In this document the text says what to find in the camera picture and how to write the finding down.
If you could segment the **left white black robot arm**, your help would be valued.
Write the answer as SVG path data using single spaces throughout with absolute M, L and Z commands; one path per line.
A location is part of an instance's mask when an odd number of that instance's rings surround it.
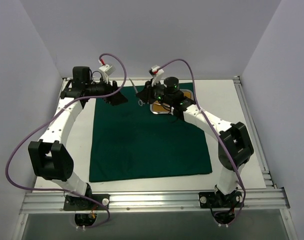
M 28 153 L 36 176 L 51 181 L 69 193 L 77 193 L 75 204 L 82 210 L 92 206 L 92 190 L 88 183 L 74 172 L 74 161 L 66 149 L 71 129 L 89 97 L 102 96 L 112 106 L 126 103 L 127 98 L 118 90 L 110 75 L 115 71 L 112 64 L 99 67 L 101 77 L 93 80 L 93 73 L 87 66 L 75 66 L 72 78 L 60 93 L 56 115 L 38 141 L 31 141 Z

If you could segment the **silver surgical scissors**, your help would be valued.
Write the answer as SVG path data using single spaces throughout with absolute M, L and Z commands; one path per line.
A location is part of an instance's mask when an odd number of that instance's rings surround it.
M 133 80 L 129 78 L 129 81 L 132 84 L 132 87 L 133 87 L 135 93 L 137 94 L 139 91 L 138 91 L 137 87 L 135 86 Z M 145 104 L 140 98 L 138 99 L 137 103 L 140 107 L 142 107 Z

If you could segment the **green surgical cloth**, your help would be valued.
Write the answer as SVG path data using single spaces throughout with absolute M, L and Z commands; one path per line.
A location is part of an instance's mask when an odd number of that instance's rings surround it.
M 94 109 L 89 180 L 93 183 L 207 175 L 212 172 L 205 133 L 170 114 L 139 106 L 132 87 L 127 103 L 97 99 Z

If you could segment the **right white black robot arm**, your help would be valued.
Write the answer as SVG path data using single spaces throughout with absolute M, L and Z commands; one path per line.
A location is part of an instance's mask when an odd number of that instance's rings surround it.
M 254 154 L 247 127 L 242 122 L 231 123 L 203 110 L 196 97 L 189 98 L 181 91 L 176 77 L 168 77 L 163 83 L 156 84 L 152 80 L 146 81 L 136 97 L 145 104 L 158 102 L 171 115 L 217 140 L 222 170 L 215 186 L 214 200 L 222 207 L 230 203 L 232 193 L 241 184 L 240 172 Z

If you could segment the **metal tray yellow liner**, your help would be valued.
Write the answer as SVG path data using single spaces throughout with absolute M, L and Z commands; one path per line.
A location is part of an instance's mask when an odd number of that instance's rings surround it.
M 181 90 L 185 97 L 188 97 L 192 100 L 194 100 L 194 93 L 189 89 L 182 89 Z M 158 101 L 155 101 L 153 104 L 150 105 L 150 111 L 155 114 L 167 114 L 169 112 L 170 106 L 165 105 L 163 107 Z

